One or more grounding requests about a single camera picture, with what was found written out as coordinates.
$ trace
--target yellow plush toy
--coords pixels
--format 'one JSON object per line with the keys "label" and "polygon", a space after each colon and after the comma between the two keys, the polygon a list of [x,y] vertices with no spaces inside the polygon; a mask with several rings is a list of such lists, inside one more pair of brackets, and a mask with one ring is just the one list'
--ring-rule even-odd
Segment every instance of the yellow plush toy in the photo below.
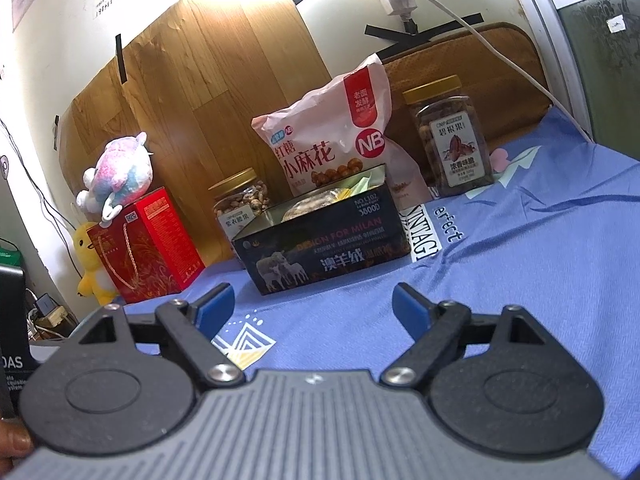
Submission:
{"label": "yellow plush toy", "polygon": [[113,301],[118,295],[118,289],[113,285],[107,271],[104,270],[100,256],[86,233],[87,229],[94,225],[95,222],[82,224],[73,236],[76,255],[84,267],[84,276],[78,284],[78,294],[80,296],[93,294],[100,306],[103,306]]}

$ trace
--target snack bag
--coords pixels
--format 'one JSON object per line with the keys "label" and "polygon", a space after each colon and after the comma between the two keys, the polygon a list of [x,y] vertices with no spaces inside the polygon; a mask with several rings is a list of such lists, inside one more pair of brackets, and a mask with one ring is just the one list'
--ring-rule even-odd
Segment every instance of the snack bag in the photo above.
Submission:
{"label": "snack bag", "polygon": [[294,196],[386,164],[399,210],[431,200],[418,164],[384,131],[391,91],[377,55],[349,74],[307,93],[289,108],[256,117],[251,126],[271,147]]}

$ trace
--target blue bed sheet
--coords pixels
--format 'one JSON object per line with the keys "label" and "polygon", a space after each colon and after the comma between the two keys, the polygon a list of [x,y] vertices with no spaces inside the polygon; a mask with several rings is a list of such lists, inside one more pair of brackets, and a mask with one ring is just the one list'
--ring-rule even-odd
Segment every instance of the blue bed sheet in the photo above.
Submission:
{"label": "blue bed sheet", "polygon": [[412,343],[391,311],[396,283],[479,313],[522,304],[600,384],[606,412],[591,452],[626,475],[640,462],[640,164],[585,142],[556,109],[504,149],[511,164],[498,182],[426,204],[442,245],[430,258],[266,297],[225,262],[180,296],[233,285],[236,311],[214,343],[248,374],[370,368],[376,377]]}

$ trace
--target plush toy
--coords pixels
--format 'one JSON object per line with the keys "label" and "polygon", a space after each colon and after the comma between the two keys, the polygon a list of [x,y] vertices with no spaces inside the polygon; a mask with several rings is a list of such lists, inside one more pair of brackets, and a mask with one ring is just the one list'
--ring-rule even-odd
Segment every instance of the plush toy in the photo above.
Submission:
{"label": "plush toy", "polygon": [[84,276],[78,283],[78,294],[80,296],[93,294],[100,306],[103,306],[113,302],[113,299],[118,295],[118,289],[113,285],[107,271],[102,266],[100,256],[86,233],[87,229],[94,225],[95,222],[82,224],[73,235],[76,255],[84,267]]}
{"label": "plush toy", "polygon": [[145,132],[112,140],[95,168],[84,172],[82,180],[87,189],[78,193],[76,203],[85,213],[102,213],[102,227],[111,225],[124,206],[149,189],[153,171],[145,142]]}

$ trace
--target nut jar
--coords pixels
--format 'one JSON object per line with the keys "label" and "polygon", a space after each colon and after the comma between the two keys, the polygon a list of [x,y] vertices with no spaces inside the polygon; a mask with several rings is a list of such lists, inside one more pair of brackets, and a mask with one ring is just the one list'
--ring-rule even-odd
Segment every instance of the nut jar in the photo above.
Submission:
{"label": "nut jar", "polygon": [[436,174],[440,196],[494,182],[478,115],[461,88],[460,78],[453,75],[402,93]]}
{"label": "nut jar", "polygon": [[229,241],[271,204],[267,186],[254,168],[230,176],[209,190],[216,201],[214,214]]}

